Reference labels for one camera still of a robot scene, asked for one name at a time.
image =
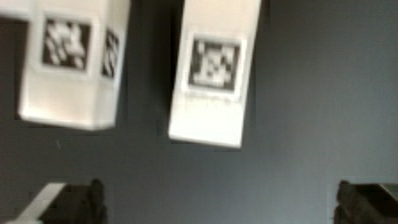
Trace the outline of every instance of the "black object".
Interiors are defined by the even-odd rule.
[[[103,184],[67,185],[48,206],[39,220],[44,224],[106,224]]]
[[[398,224],[398,201],[380,184],[339,183],[334,224]]]

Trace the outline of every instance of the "dark gray wall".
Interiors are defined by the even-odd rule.
[[[339,180],[398,181],[398,1],[270,1],[239,152],[167,139],[181,5],[131,9],[117,128],[97,133],[14,119],[23,27],[1,23],[0,222],[49,181],[101,178],[112,224],[330,223]]]

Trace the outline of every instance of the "printed pattern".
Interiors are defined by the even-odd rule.
[[[110,32],[106,31],[106,41],[104,41],[104,52],[103,52],[103,76],[113,78],[115,76],[115,66],[117,66],[117,56],[119,56],[119,39]]]
[[[193,39],[188,85],[234,91],[239,45],[220,40]]]
[[[85,70],[90,26],[76,21],[48,18],[44,24],[42,64]]]

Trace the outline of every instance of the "white block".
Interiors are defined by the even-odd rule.
[[[186,0],[168,136],[241,146],[261,0]]]
[[[97,130],[113,126],[129,0],[35,0],[19,115]]]
[[[33,0],[0,0],[0,16],[28,21],[32,9]]]

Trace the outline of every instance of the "qr-like marker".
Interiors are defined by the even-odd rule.
[[[113,78],[119,55],[119,39],[113,32],[106,31],[104,52],[103,52],[103,76]]]
[[[65,19],[46,19],[42,64],[85,70],[90,26]]]
[[[218,40],[193,39],[188,84],[234,91],[239,45]]]

